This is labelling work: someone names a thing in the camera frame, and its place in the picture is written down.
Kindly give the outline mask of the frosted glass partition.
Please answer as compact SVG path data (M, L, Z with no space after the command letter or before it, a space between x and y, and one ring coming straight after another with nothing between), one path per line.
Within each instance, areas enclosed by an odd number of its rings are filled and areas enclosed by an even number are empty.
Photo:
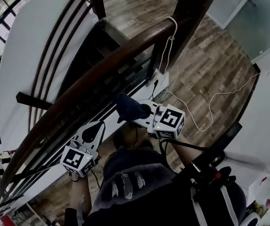
M270 0L214 0L207 15L252 61L270 58Z

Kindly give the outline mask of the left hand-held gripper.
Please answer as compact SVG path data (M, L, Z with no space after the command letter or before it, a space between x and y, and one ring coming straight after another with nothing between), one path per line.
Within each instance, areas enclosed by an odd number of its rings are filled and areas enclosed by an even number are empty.
M86 176L98 163L98 148L102 143L105 128L103 121L93 121L81 126L70 144L65 146L60 164L72 174Z

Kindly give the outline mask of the person's right forearm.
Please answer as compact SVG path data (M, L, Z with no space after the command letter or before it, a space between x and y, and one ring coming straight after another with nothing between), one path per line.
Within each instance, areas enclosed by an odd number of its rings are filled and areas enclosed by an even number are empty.
M183 166L189 165L196 157L198 157L202 152L193 148L188 148L182 145L172 144L174 150L180 158Z

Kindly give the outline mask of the dark wooden newel post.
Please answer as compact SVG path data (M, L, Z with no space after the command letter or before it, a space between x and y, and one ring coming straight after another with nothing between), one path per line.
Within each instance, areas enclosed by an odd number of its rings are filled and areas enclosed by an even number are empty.
M106 12L105 12L103 0L90 0L90 3L92 4L94 14L97 15L99 20L106 17Z
M174 16L178 29L173 41L168 67L172 67L177 58L189 43L194 31L205 16L213 0L178 0Z

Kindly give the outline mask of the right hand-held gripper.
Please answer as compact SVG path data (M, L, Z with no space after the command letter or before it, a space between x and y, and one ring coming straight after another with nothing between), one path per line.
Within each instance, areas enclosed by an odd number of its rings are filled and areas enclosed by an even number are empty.
M152 113L146 119L137 119L132 122L146 128L149 134L156 138L177 139L185 125L185 113L172 106L164 106L152 100L140 100L140 104L146 104Z

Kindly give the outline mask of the person's left shoe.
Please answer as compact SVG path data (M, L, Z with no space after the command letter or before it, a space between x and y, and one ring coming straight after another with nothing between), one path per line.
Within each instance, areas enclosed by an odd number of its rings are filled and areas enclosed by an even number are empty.
M129 138L130 138L129 131L123 131L123 130L116 131L113 137L113 143L116 150L129 149L130 148L130 143L128 141Z

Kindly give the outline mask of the white power strip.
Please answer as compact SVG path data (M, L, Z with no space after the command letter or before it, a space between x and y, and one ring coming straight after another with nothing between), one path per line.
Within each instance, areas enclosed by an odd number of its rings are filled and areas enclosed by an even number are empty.
M156 69L152 76L152 82L156 84L156 89L166 89L169 86L169 72L162 74L158 69Z

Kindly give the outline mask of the dark wooden staircase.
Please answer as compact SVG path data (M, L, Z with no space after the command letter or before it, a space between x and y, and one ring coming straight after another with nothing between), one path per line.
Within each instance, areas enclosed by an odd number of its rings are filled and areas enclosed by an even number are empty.
M57 94L59 98L78 79L98 62L118 49L128 38L106 20L98 21L89 32L76 53ZM115 71L109 72L97 82L87 99L111 100L116 94L130 93L141 82L151 78L150 54L141 53L126 61Z

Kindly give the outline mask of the black chest-mounted device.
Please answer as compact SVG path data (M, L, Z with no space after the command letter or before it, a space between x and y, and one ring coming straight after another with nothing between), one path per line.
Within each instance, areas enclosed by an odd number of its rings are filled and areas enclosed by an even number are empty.
M194 180L196 199L200 199L206 193L220 189L222 186L228 187L235 182L236 177L231 175L230 167L219 171L216 166L225 159L225 148L241 129L242 125L239 122L233 123L223 135L210 147L205 148L198 157L181 171L180 174L184 178Z

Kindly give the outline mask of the person's dark printed shirt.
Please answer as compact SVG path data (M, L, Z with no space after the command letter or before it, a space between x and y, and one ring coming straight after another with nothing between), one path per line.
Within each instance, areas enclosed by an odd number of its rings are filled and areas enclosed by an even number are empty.
M120 149L110 155L88 216L66 208L64 226L235 226L245 215L245 195L233 183L200 199L191 181L176 174L151 149Z

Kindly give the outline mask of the dark blue cloth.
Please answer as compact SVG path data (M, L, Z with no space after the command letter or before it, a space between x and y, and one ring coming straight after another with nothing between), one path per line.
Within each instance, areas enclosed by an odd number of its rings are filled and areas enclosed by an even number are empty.
M115 98L115 103L116 110L119 114L117 123L146 119L152 113L148 105L140 104L138 101L125 94L118 94Z

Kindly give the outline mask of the dark wooden handrail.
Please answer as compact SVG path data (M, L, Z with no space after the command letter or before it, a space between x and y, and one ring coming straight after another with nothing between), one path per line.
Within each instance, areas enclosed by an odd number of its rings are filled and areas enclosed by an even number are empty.
M116 108L115 98L134 95L151 78L164 41L189 19L165 19L127 40L95 65L79 55L75 64L86 72L54 102L34 125L0 180L0 217L28 190L35 194L64 174L59 159L64 146L82 125L106 119Z

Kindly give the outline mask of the person's left forearm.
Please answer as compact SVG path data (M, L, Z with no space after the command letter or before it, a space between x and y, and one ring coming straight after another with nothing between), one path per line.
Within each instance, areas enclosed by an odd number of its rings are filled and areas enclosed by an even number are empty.
M76 210L80 200L83 200L81 203L82 213L88 216L92 209L92 204L87 176L78 179L76 182L72 182L69 207Z

